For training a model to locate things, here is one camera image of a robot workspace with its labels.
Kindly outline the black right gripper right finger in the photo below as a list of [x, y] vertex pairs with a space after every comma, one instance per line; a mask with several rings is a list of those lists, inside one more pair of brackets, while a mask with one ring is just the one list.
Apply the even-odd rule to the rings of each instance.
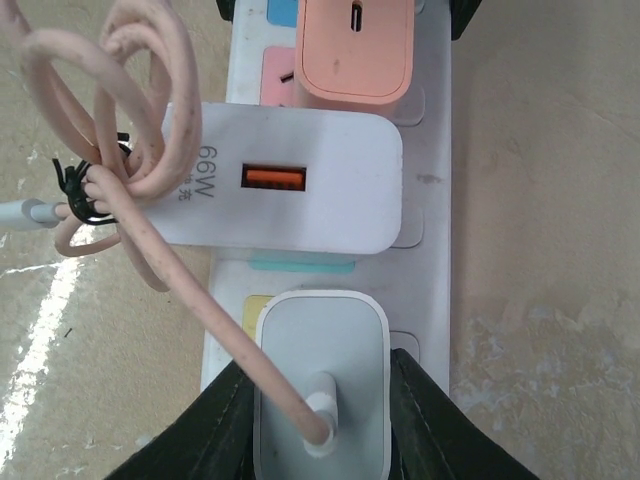
[[478, 429], [406, 350], [392, 350], [390, 360], [391, 479], [537, 479]]

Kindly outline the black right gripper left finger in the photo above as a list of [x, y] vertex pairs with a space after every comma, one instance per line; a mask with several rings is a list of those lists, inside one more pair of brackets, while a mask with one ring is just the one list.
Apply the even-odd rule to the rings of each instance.
[[110, 479], [254, 479], [254, 384], [230, 362]]

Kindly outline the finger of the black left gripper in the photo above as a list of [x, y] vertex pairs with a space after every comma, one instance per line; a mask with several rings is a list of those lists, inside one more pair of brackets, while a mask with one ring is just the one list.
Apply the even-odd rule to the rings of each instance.
[[236, 0], [216, 0], [216, 5], [221, 19], [232, 22], [234, 19]]
[[451, 39], [458, 40], [469, 25], [482, 0], [450, 0]]

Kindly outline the small white round charger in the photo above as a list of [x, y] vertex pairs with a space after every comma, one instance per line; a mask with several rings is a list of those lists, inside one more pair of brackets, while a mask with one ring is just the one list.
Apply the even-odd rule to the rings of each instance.
[[255, 396], [258, 479], [386, 479], [390, 473], [390, 333], [369, 295], [295, 290], [258, 318], [266, 356], [329, 428], [313, 445], [264, 394]]

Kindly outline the white power strip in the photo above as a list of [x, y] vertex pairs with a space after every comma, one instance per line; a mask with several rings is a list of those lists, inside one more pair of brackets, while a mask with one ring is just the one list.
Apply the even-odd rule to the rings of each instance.
[[299, 289], [348, 289], [384, 308], [391, 344], [449, 386], [451, 285], [451, 7], [416, 5], [414, 70], [401, 103], [403, 216], [388, 250], [357, 260], [284, 254], [230, 259], [217, 253], [209, 290], [239, 323], [248, 305]]

